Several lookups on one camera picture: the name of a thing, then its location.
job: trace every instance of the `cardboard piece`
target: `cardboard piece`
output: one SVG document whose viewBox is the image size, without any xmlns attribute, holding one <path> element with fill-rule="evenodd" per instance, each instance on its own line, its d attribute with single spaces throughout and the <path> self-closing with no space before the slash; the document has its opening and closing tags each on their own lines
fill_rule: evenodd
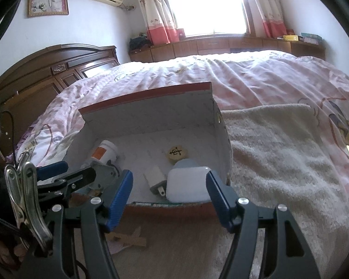
<svg viewBox="0 0 349 279">
<path fill-rule="evenodd" d="M 187 149 L 189 158 L 200 166 L 216 170 L 225 182 L 227 180 L 232 150 L 220 110 L 212 97 L 211 82 L 141 91 L 79 111 L 86 123 L 64 158 L 69 171 L 79 169 L 102 140 L 111 141 L 120 152 L 116 164 L 133 172 L 134 184 L 128 204 L 174 205 L 150 191 L 143 173 L 158 166 L 167 176 L 173 165 L 166 155 L 178 144 Z"/>
<path fill-rule="evenodd" d="M 120 234 L 111 232 L 105 235 L 106 240 L 117 240 L 122 243 L 126 243 L 132 246 L 146 247 L 146 238 L 144 237 L 134 237 L 126 234 Z"/>
</svg>

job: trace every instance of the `curtain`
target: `curtain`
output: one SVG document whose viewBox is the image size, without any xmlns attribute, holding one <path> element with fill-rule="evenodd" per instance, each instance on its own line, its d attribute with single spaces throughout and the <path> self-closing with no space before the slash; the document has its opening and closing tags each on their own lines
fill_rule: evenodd
<svg viewBox="0 0 349 279">
<path fill-rule="evenodd" d="M 164 0 L 139 0 L 147 25 L 147 36 L 153 45 L 178 42 L 172 14 Z"/>
<path fill-rule="evenodd" d="M 268 38 L 277 38 L 287 34 L 283 22 L 282 7 L 279 0 L 255 0 L 259 9 L 264 30 Z"/>
</svg>

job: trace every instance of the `window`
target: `window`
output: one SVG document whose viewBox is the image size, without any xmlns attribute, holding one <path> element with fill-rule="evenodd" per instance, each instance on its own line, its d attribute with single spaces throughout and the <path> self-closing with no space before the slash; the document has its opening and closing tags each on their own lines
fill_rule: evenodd
<svg viewBox="0 0 349 279">
<path fill-rule="evenodd" d="M 249 33 L 243 0 L 168 0 L 186 37 Z"/>
</svg>

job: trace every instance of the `metal screw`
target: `metal screw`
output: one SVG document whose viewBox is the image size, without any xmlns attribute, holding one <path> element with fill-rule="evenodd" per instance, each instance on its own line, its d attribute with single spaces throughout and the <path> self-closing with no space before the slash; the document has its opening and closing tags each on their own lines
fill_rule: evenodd
<svg viewBox="0 0 349 279">
<path fill-rule="evenodd" d="M 24 218 L 24 215 L 23 215 L 23 213 L 22 213 L 21 211 L 17 211 L 17 217 L 18 217 L 19 219 L 23 219 L 23 218 Z"/>
<path fill-rule="evenodd" d="M 102 199 L 100 199 L 99 197 L 93 197 L 93 198 L 90 200 L 90 203 L 91 203 L 92 205 L 97 205 L 97 204 L 99 204 L 101 201 L 102 201 Z"/>
<path fill-rule="evenodd" d="M 238 199 L 238 202 L 241 204 L 241 205 L 248 205 L 249 203 L 249 200 L 245 197 L 241 197 Z"/>
<path fill-rule="evenodd" d="M 52 211 L 53 212 L 58 212 L 60 210 L 62 210 L 62 206 L 61 205 L 54 205 L 54 206 L 52 206 Z"/>
<path fill-rule="evenodd" d="M 8 174 L 11 179 L 14 179 L 14 173 L 12 170 L 8 170 Z"/>
<path fill-rule="evenodd" d="M 27 177 L 30 178 L 32 176 L 32 174 L 34 174 L 34 172 L 32 171 L 32 169 L 28 169 L 27 170 Z"/>
<path fill-rule="evenodd" d="M 278 205 L 278 210 L 281 212 L 285 212 L 285 211 L 287 211 L 287 206 L 284 205 L 283 203 L 281 203 Z"/>
</svg>

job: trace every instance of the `black cable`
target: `black cable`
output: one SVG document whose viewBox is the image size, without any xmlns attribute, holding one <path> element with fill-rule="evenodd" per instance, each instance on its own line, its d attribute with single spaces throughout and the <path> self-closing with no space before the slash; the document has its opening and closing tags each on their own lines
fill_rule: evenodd
<svg viewBox="0 0 349 279">
<path fill-rule="evenodd" d="M 90 279 L 87 268 L 78 260 L 76 260 L 76 265 L 81 268 L 85 275 L 85 279 Z"/>
<path fill-rule="evenodd" d="M 13 114 L 10 113 L 8 110 L 4 110 L 2 113 L 7 113 L 10 116 L 11 122 L 12 122 L 12 150 L 13 150 L 13 162 L 14 166 L 17 167 L 17 159 L 16 159 L 16 145 L 14 143 L 14 118 Z"/>
<path fill-rule="evenodd" d="M 12 234 L 15 234 L 18 237 L 26 239 L 26 236 L 17 228 L 16 226 L 12 225 L 11 223 L 5 221 L 4 219 L 0 218 L 0 224 L 6 228 L 8 231 L 10 231 Z"/>
</svg>

